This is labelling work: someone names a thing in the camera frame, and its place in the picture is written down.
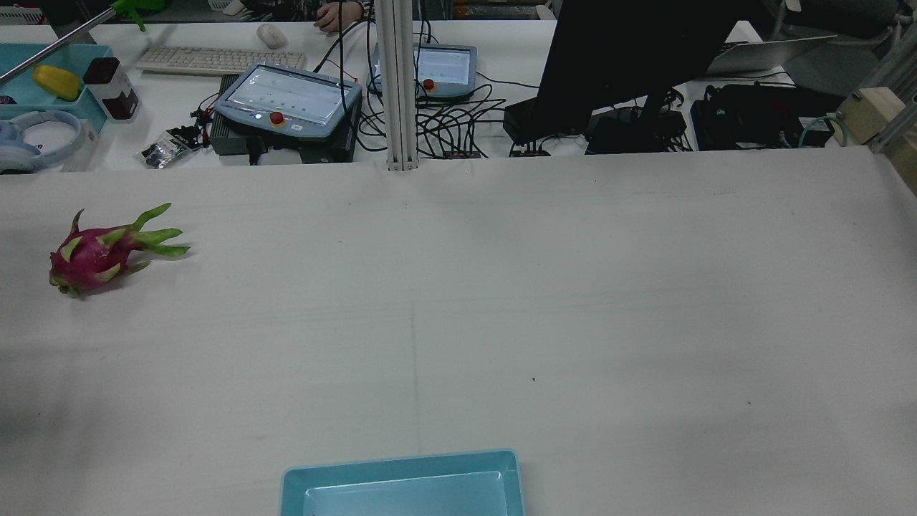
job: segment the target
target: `teal tray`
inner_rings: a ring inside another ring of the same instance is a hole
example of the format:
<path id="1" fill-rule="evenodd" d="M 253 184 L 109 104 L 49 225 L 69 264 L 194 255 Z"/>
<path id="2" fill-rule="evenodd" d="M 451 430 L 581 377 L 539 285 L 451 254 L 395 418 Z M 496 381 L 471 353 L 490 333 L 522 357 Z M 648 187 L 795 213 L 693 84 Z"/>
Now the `teal tray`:
<path id="1" fill-rule="evenodd" d="M 525 516 L 515 453 L 492 450 L 283 474 L 280 516 Z"/>
<path id="2" fill-rule="evenodd" d="M 18 64 L 32 57 L 46 45 L 29 43 L 0 43 L 0 73 L 8 72 Z M 39 64 L 57 66 L 74 73 L 80 80 L 89 68 L 89 63 L 97 57 L 112 55 L 107 45 L 64 45 Z M 0 85 L 0 95 L 9 95 L 16 100 L 15 104 L 0 105 L 0 119 L 10 119 L 29 111 L 47 111 L 58 109 L 73 113 L 77 118 L 84 118 L 93 124 L 96 132 L 105 124 L 105 112 L 95 102 L 93 94 L 85 86 L 80 96 L 72 102 L 58 98 L 32 82 L 32 72 L 26 70 L 12 81 Z"/>

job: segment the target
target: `dragon fruit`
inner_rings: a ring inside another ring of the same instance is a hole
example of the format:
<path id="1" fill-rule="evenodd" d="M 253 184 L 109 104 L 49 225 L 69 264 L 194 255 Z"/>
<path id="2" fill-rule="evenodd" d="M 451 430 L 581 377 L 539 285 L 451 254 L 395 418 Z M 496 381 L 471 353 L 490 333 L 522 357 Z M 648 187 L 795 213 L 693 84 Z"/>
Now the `dragon fruit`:
<path id="1" fill-rule="evenodd" d="M 188 247 L 162 244 L 181 235 L 181 230 L 140 231 L 144 224 L 162 215 L 169 206 L 171 203 L 145 211 L 133 224 L 82 231 L 79 223 L 83 211 L 76 212 L 70 234 L 57 252 L 51 253 L 50 283 L 62 293 L 78 297 L 86 290 L 98 288 L 120 275 L 135 273 L 149 265 L 149 262 L 128 265 L 127 256 L 131 251 L 153 252 L 162 256 L 185 254 Z"/>

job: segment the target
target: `keyboard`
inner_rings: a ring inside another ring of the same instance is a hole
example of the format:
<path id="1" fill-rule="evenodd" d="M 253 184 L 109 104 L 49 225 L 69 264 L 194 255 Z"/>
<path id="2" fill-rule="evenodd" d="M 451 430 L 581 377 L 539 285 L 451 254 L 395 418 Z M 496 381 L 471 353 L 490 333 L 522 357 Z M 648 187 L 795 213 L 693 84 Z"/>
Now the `keyboard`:
<path id="1" fill-rule="evenodd" d="M 138 70 L 179 75 L 226 75 L 245 72 L 253 62 L 285 64 L 302 69 L 305 54 L 207 47 L 152 47 L 134 67 Z"/>

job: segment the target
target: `person's hand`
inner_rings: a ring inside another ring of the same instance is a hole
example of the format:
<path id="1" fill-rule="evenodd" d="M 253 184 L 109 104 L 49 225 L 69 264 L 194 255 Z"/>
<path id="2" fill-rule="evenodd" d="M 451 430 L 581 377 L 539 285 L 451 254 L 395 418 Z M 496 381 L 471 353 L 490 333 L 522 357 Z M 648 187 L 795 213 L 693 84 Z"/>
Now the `person's hand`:
<path id="1" fill-rule="evenodd" d="M 318 8 L 315 17 L 318 18 L 313 25 L 322 32 L 338 32 L 337 10 L 341 9 L 341 21 L 346 28 L 348 25 L 363 18 L 363 6 L 359 2 L 328 2 Z"/>

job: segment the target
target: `light blue headphones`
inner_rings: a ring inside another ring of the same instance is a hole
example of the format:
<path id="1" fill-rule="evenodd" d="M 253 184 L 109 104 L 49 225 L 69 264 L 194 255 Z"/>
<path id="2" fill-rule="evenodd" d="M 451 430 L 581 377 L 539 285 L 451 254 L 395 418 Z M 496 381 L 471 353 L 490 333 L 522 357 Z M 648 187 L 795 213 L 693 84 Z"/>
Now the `light blue headphones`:
<path id="1" fill-rule="evenodd" d="M 73 128 L 73 139 L 51 152 L 22 141 L 26 129 L 45 122 L 63 122 Z M 5 171 L 35 172 L 69 158 L 83 145 L 86 131 L 83 123 L 64 111 L 31 111 L 11 120 L 0 120 L 0 174 Z"/>

